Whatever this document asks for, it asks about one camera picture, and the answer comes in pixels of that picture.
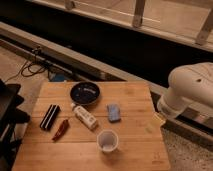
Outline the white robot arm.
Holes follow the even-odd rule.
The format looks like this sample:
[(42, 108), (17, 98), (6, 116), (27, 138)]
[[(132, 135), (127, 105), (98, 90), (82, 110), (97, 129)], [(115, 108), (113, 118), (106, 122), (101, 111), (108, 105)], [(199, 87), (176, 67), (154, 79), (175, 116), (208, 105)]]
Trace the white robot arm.
[(168, 76), (168, 84), (157, 102), (162, 115), (174, 118), (193, 102), (213, 108), (213, 62), (176, 67)]

